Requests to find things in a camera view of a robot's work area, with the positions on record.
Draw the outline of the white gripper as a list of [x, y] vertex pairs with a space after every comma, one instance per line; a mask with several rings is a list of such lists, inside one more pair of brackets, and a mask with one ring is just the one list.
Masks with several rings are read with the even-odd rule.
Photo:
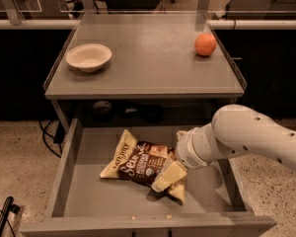
[[194, 149], [192, 139], [195, 132], [195, 128], [189, 131], [177, 131], [176, 155], [185, 166], [180, 161], [168, 160], [151, 185], [155, 192], [160, 193], [184, 178], [186, 168], [195, 170], [207, 166], [207, 163], [196, 154]]

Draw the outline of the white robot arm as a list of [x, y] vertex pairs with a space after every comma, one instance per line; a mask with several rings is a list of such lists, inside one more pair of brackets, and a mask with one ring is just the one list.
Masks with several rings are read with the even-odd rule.
[[176, 160], [169, 160], [152, 184], [160, 193], [214, 161], [247, 153], [272, 159], [296, 172], [296, 131], [241, 105], [220, 108], [211, 123], [177, 132]]

